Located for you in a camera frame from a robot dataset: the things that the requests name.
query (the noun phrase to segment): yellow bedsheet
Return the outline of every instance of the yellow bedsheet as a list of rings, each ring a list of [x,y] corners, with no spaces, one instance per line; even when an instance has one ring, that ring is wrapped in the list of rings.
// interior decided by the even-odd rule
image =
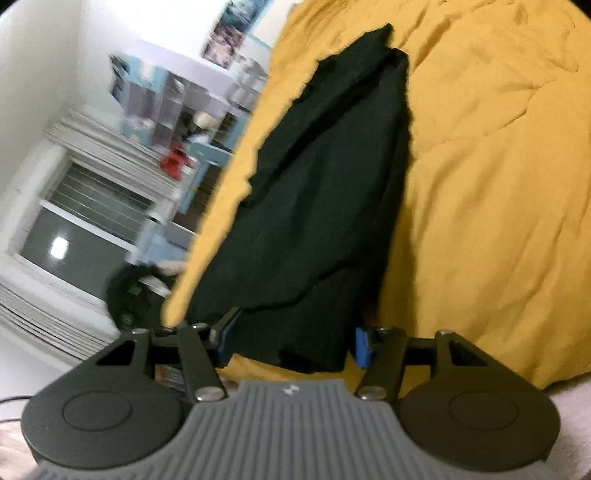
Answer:
[[[410,58],[412,166],[378,320],[453,329],[539,387],[591,371],[591,22],[568,0],[307,0],[164,310],[248,194],[256,149],[316,60],[390,22]],[[230,377],[299,375],[235,357]],[[349,385],[359,378],[347,369]]]

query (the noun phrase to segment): ribbed rubber surface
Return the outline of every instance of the ribbed rubber surface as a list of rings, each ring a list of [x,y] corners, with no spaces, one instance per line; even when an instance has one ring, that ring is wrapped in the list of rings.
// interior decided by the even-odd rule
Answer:
[[[336,380],[295,384],[245,382],[234,398],[196,406],[174,440],[132,466],[76,472],[42,463],[28,478],[550,480],[554,477],[542,462],[507,473],[468,472],[446,465],[422,452],[406,437],[388,405],[358,400]]]

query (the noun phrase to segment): clutter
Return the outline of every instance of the clutter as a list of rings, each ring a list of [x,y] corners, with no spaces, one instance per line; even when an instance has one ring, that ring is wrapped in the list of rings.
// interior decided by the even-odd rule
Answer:
[[[267,82],[265,70],[253,59],[240,57],[230,72],[236,77],[236,85],[229,95],[230,103],[250,113]]]
[[[183,59],[186,65],[178,70],[187,70],[193,81],[139,57],[112,56],[115,74],[112,93],[125,112],[122,133],[161,154],[168,153],[173,141],[185,142],[198,133],[206,132],[199,141],[209,142],[215,127],[231,108],[224,97],[195,82],[201,81],[197,72],[203,74],[206,83],[214,85],[209,78],[215,77],[215,72],[211,72],[213,66]],[[222,84],[230,85],[227,74],[218,77]]]
[[[184,166],[191,166],[191,161],[179,145],[173,147],[172,151],[160,162],[160,169],[174,180],[183,178],[182,169]]]

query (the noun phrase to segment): small logo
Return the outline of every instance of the small logo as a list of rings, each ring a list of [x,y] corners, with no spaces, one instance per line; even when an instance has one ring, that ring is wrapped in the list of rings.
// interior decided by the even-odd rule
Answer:
[[[287,388],[282,388],[282,390],[285,395],[289,395],[290,397],[292,397],[300,391],[300,387],[298,387],[297,385],[290,385]]]

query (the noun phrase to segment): black fabric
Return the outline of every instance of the black fabric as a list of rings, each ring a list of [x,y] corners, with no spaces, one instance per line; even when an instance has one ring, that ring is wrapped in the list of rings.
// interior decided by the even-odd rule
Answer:
[[[243,308],[235,353],[301,372],[343,368],[404,191],[408,61],[387,47],[391,31],[320,61],[258,152],[252,193],[186,317],[213,323]]]

